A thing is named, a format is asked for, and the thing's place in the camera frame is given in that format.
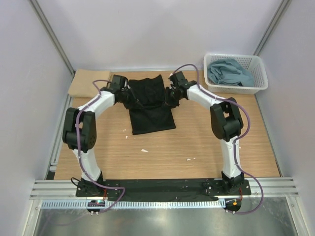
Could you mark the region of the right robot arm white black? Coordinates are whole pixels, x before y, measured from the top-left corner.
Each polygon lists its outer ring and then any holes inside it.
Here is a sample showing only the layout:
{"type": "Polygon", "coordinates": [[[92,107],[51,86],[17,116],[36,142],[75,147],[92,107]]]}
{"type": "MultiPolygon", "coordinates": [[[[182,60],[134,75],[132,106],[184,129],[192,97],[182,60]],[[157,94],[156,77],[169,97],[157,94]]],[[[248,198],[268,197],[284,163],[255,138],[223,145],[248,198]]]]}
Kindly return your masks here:
{"type": "Polygon", "coordinates": [[[223,169],[222,190],[232,195],[244,183],[244,172],[240,165],[239,137],[244,127],[239,107],[234,98],[224,99],[206,92],[198,84],[192,82],[165,89],[165,103],[170,107],[179,106],[181,99],[194,101],[210,111],[211,129],[214,136],[220,140],[223,169]]]}

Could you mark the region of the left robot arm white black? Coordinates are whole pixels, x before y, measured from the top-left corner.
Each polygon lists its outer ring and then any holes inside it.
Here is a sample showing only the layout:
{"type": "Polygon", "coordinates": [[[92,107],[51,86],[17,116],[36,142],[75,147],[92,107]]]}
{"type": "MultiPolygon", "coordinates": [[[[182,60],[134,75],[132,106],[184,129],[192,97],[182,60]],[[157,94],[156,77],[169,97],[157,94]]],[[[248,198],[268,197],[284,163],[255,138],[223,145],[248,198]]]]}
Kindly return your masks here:
{"type": "Polygon", "coordinates": [[[78,108],[68,108],[65,114],[62,140],[75,154],[82,180],[89,182],[87,191],[95,197],[100,196],[106,188],[94,151],[97,140],[96,120],[117,102],[134,105],[138,99],[130,88],[107,88],[86,104],[78,108]]]}

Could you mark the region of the black t shirt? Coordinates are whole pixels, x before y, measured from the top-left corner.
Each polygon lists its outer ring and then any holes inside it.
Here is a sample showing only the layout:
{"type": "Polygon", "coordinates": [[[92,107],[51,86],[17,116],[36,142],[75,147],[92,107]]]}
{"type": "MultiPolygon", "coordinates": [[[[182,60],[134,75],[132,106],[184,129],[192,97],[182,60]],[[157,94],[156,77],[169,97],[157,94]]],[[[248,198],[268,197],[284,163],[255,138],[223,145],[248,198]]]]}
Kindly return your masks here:
{"type": "Polygon", "coordinates": [[[131,97],[134,102],[124,103],[129,110],[133,135],[175,129],[171,108],[165,104],[163,78],[129,80],[131,97]]]}

